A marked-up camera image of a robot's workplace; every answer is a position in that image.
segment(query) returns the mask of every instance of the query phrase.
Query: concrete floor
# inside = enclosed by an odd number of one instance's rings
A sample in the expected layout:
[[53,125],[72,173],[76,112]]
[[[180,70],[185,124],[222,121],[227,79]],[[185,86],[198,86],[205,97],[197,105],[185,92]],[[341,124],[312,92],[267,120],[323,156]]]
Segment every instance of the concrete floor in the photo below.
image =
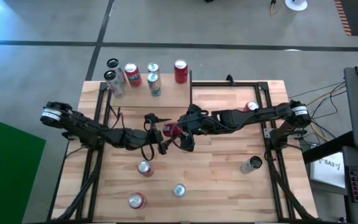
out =
[[[343,52],[340,48],[288,52],[102,47],[98,53],[101,43],[96,41],[108,3],[0,0],[0,40],[7,40],[0,45],[0,121],[47,140],[24,223],[45,221],[67,144],[61,131],[39,122],[42,106],[47,101],[62,101],[76,108],[93,62],[94,72],[91,69],[89,77],[101,80],[106,60],[111,57],[122,63],[135,62],[140,68],[150,61],[157,62],[162,72],[172,72],[173,62],[185,58],[195,80],[222,80],[228,73],[237,80],[285,80],[289,96],[340,82],[345,67],[358,65],[358,52]],[[309,8],[299,13],[284,6],[270,16],[269,10],[268,0],[215,0],[209,4],[202,0],[115,0],[102,40],[358,47],[358,37],[344,33],[333,0],[310,1]],[[68,46],[81,45],[79,42],[97,46]],[[308,103],[327,91],[296,99]],[[334,102],[338,114],[319,122],[338,136],[350,130],[351,124],[346,95],[336,97]],[[332,110],[326,103],[319,113]],[[341,195],[319,190],[313,195],[320,218],[336,221],[344,216]]]

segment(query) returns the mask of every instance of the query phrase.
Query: wooden table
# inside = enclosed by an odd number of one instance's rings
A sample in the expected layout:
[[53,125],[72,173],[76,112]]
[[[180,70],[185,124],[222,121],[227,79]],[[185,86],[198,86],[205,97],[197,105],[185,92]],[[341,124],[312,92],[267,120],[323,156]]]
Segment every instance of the wooden table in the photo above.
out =
[[[190,96],[186,92],[189,86],[187,84],[174,88],[176,84],[169,81],[170,78],[173,79],[173,76],[163,76],[163,86],[172,85],[165,91],[175,91],[175,94],[170,93],[175,97],[164,97],[167,94],[164,91],[161,96],[163,100],[140,95],[138,97],[142,100],[134,107],[125,99],[130,99],[132,105],[138,103],[138,100],[131,91],[127,91],[123,99],[112,100],[113,106],[125,106],[121,111],[124,113],[126,127],[143,129],[144,115],[147,113],[172,120],[177,120],[185,113],[190,102]],[[283,81],[265,82],[268,82],[273,105],[288,101]],[[90,118],[94,115],[98,88],[99,82],[85,82],[83,86],[78,111]],[[193,87],[192,97],[193,103],[209,111],[243,109],[248,101],[255,100],[255,91],[247,87]],[[144,99],[149,103],[140,103]],[[115,117],[110,117],[109,126],[112,126]],[[167,155],[156,154],[152,161],[155,172],[149,178],[141,176],[136,170],[137,163],[142,160],[140,150],[126,151],[106,145],[94,222],[277,221],[267,163],[264,161],[260,169],[250,174],[240,172],[240,165],[251,156],[264,155],[259,124],[245,126],[232,134],[195,136],[195,141],[194,152],[185,152],[171,145]],[[298,145],[295,140],[290,139],[289,142]],[[68,152],[79,146],[79,142],[73,141]],[[145,152],[150,156],[147,147]],[[289,147],[283,150],[283,156],[292,192],[307,211],[317,217],[301,151]],[[85,158],[86,150],[83,150],[66,159],[52,217],[62,214],[78,193]],[[173,187],[177,183],[186,186],[187,193],[183,198],[173,195]],[[145,208],[134,210],[128,206],[127,199],[133,192],[141,192],[147,197],[149,203]],[[280,198],[285,217],[288,217],[281,190]],[[88,211],[87,200],[89,199],[86,198],[85,201],[84,216]]]

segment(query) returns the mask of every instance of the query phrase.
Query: green backdrop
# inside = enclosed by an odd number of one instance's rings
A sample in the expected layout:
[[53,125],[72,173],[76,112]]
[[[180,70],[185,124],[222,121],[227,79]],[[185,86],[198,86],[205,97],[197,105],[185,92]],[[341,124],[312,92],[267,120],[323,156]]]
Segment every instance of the green backdrop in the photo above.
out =
[[0,223],[22,223],[45,140],[0,122]]

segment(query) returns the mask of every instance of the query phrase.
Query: red can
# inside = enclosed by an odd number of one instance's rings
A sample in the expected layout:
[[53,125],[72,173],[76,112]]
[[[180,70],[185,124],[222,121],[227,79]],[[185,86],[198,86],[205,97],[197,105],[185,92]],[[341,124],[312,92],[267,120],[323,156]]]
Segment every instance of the red can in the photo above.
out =
[[129,84],[132,87],[138,87],[142,84],[142,77],[139,72],[139,68],[134,63],[128,63],[125,65],[125,74],[128,77]]
[[162,132],[166,137],[171,137],[171,130],[172,131],[172,137],[177,137],[181,133],[181,128],[177,126],[178,123],[168,123],[164,124],[162,126]]
[[143,160],[137,165],[137,171],[145,177],[151,177],[154,174],[152,163],[146,160]]
[[251,102],[248,102],[246,104],[246,106],[244,107],[243,111],[248,112],[248,111],[253,111],[253,110],[256,110],[256,109],[259,109],[259,105],[256,102],[251,101]]
[[141,193],[134,193],[129,196],[128,204],[133,209],[140,209],[146,206],[147,198]]
[[175,81],[179,84],[187,82],[188,67],[187,62],[179,59],[175,62]]

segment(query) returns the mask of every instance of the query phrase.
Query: soda can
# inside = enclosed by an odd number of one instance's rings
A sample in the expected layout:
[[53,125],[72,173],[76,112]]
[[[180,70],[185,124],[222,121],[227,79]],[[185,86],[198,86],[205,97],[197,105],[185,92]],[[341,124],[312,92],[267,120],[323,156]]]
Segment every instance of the soda can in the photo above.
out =
[[186,188],[183,184],[176,184],[175,188],[173,188],[173,194],[176,197],[183,197],[186,194]]
[[121,98],[125,95],[124,87],[115,71],[110,70],[105,72],[104,79],[116,98]]
[[125,65],[125,74],[128,77],[128,82],[132,87],[138,87],[142,84],[142,77],[139,72],[139,68],[134,63],[128,63]]
[[107,66],[109,67],[110,70],[113,70],[116,72],[116,74],[118,75],[118,77],[123,85],[127,84],[127,79],[125,78],[124,71],[122,71],[121,67],[119,66],[118,59],[112,58],[112,59],[108,60]]
[[154,173],[152,163],[146,160],[143,160],[137,165],[137,171],[145,177],[151,177]]
[[259,156],[252,156],[249,160],[241,165],[241,172],[249,174],[262,166],[262,159]]
[[177,126],[177,123],[168,123],[162,126],[162,132],[166,137],[171,137],[171,130],[172,137],[177,137],[181,133],[181,128]]
[[152,96],[159,96],[161,94],[161,79],[159,75],[154,72],[150,72],[147,75],[147,82],[149,83]]
[[128,204],[133,209],[140,209],[146,206],[147,198],[141,193],[133,193],[129,196]]
[[160,67],[156,63],[150,63],[147,65],[147,70],[149,72],[154,72],[160,77]]
[[179,84],[187,82],[188,67],[187,62],[183,59],[179,59],[175,62],[175,81]]
[[259,105],[254,102],[254,101],[250,101],[246,104],[246,106],[244,107],[243,111],[244,112],[248,112],[248,111],[253,111],[259,109]]

